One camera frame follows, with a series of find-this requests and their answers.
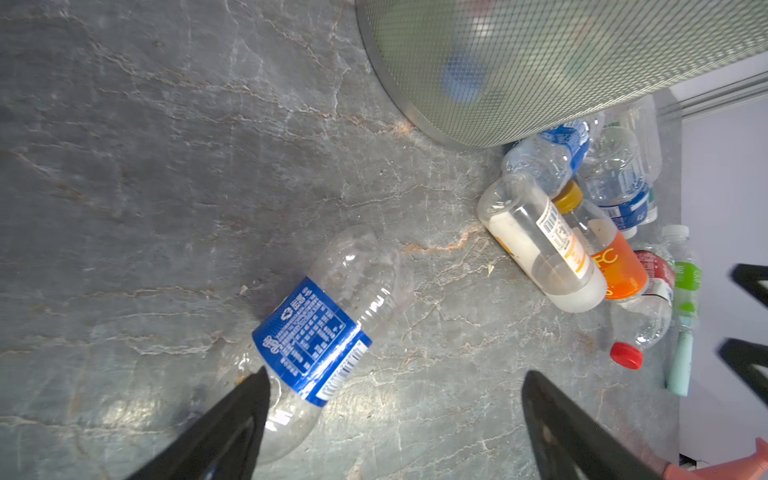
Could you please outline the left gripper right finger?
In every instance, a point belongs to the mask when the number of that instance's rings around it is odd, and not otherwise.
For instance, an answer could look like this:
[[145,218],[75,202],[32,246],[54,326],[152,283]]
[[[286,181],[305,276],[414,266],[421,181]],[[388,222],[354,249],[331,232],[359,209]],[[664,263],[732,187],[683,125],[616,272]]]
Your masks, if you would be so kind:
[[543,373],[526,373],[521,401],[542,479],[657,479]]

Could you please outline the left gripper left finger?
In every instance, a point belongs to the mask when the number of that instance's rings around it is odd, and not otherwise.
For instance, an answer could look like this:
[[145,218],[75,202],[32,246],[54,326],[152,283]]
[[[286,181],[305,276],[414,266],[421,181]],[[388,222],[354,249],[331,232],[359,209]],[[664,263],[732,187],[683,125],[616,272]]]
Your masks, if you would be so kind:
[[250,479],[270,405],[262,368],[248,376],[133,479]]

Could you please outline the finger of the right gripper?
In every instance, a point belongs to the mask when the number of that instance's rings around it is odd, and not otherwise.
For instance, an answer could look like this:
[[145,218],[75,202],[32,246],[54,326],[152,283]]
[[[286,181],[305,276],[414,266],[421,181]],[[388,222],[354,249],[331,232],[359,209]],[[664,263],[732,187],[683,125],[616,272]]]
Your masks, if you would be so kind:
[[726,339],[720,346],[720,359],[767,404],[767,346],[739,339]]
[[730,272],[731,280],[764,307],[768,307],[768,266],[736,264]]

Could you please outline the crushed blue label bottle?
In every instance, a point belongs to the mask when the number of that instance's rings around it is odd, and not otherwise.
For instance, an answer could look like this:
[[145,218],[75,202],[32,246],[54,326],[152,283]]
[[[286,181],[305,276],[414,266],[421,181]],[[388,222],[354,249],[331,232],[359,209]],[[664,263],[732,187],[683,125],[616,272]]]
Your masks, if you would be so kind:
[[208,402],[266,370],[270,398],[257,462],[287,456],[411,293],[412,277],[393,244],[368,226],[342,231],[281,303],[225,351]]

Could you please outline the white label milky bottle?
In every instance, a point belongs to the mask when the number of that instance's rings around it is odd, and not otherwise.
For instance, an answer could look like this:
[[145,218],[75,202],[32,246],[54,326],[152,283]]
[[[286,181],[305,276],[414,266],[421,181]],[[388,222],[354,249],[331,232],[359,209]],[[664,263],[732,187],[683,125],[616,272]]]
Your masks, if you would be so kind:
[[604,275],[530,174],[510,173],[494,181],[480,197],[477,215],[560,310],[586,312],[606,298]]

